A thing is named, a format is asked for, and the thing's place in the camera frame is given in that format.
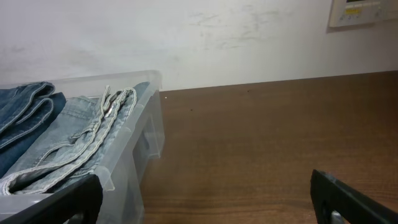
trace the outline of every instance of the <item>yellow label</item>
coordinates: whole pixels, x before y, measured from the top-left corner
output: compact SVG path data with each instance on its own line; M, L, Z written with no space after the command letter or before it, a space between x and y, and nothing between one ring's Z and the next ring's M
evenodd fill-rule
M346 9L346 15L353 15L361 13L361 9Z

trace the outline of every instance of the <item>clear plastic container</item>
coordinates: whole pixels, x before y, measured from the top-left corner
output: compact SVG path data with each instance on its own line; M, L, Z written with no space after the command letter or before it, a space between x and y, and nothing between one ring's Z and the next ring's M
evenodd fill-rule
M111 91L150 82L132 114L122 126L104 159L95 170L103 188L103 203L97 223L141 223L144 206L139 183L148 159L159 158L164 145L158 71L101 75L49 81L65 97L100 96L106 85ZM14 88L18 85L0 86ZM0 196L0 220L43 200L51 194Z

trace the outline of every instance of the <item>wooden table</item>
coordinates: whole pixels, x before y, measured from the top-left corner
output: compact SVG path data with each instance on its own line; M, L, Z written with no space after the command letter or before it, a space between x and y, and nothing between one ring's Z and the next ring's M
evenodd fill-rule
M313 169L398 211L398 72L161 93L145 223L316 223Z

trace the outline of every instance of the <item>thermostat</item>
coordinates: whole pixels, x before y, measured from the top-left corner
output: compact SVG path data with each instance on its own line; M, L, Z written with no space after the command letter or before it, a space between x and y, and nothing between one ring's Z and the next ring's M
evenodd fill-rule
M341 27L387 18L389 0L334 0L329 26Z

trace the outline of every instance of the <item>white wall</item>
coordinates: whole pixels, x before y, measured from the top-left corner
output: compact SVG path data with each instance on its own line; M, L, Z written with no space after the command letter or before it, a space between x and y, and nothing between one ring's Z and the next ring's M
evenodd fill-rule
M2 84L158 69L163 89L398 69L398 23L327 32L331 0L1 0Z

